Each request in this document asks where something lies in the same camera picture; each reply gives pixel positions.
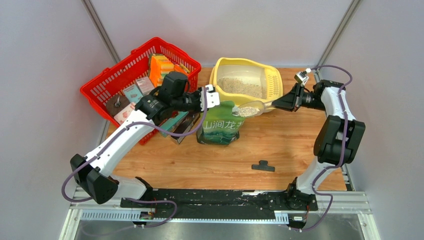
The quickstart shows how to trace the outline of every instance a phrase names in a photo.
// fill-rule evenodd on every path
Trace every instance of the red plastic basket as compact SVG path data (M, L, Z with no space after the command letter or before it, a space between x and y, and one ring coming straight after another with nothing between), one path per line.
M80 91L90 105L104 119L111 121L116 127L119 124L106 111L106 102L123 89L135 84L136 79L147 76L149 70L149 55L163 54L174 64L183 64L190 70L188 81L192 91L197 89L198 75L202 69L200 63L189 57L178 47L167 43L159 37L150 39L145 44L131 51L131 54L112 68L105 68L102 73L84 84ZM144 145L158 131L155 129L146 135L140 144Z

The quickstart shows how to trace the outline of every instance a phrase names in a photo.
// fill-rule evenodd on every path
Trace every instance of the green bag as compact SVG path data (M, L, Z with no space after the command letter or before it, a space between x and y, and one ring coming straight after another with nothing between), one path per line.
M209 109L202 127L197 130L197 142L229 145L239 139L239 128L245 118L233 115L234 106L233 101L222 101L219 106Z

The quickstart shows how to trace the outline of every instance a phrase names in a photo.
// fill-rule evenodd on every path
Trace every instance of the scoop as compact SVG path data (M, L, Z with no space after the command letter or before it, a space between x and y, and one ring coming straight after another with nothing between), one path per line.
M253 118L263 114L266 109L272 107L272 101L251 101L238 106L238 109L233 114L244 118Z

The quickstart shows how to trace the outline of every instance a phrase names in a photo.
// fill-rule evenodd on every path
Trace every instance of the wood surface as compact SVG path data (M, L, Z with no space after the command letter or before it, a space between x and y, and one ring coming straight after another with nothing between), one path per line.
M279 68L284 93L301 68ZM199 73L198 86L209 83L211 68ZM312 90L314 76L306 87ZM195 134L180 145L157 133L146 145L136 144L114 170L115 175L141 177L154 188L285 190L313 160L313 146L326 120L319 110L297 112L273 110L248 118L240 128L240 139L228 146L202 145ZM111 124L110 135L116 127ZM252 164L267 160L275 172L252 170ZM345 191L342 172L331 173L319 190Z

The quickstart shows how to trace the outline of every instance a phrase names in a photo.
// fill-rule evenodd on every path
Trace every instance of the white wall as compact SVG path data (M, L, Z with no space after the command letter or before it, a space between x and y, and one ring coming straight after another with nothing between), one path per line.
M327 61L354 77L347 100L366 130L349 168L384 240L423 238L423 12L419 0L363 1Z
M123 59L152 37L204 66L220 57L314 65L351 0L92 0Z
M104 122L79 88L112 64L81 1L2 1L1 239L58 239L69 160L94 147Z

